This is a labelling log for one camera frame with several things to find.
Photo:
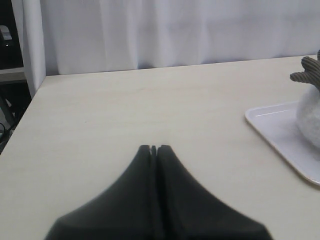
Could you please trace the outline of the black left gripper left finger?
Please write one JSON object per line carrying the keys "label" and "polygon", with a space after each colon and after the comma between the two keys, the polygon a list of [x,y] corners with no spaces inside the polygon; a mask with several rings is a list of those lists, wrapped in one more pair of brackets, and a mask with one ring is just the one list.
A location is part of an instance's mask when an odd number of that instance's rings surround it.
{"label": "black left gripper left finger", "polygon": [[58,218],[47,240],[155,240],[156,148],[141,145],[123,174],[99,196]]}

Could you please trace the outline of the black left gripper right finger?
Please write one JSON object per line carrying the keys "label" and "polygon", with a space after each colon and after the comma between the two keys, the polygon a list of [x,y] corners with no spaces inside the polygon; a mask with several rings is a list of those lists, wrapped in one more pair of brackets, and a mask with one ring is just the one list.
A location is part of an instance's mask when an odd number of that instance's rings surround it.
{"label": "black left gripper right finger", "polygon": [[157,174],[167,240],[270,240],[267,228],[206,190],[169,145],[157,151]]}

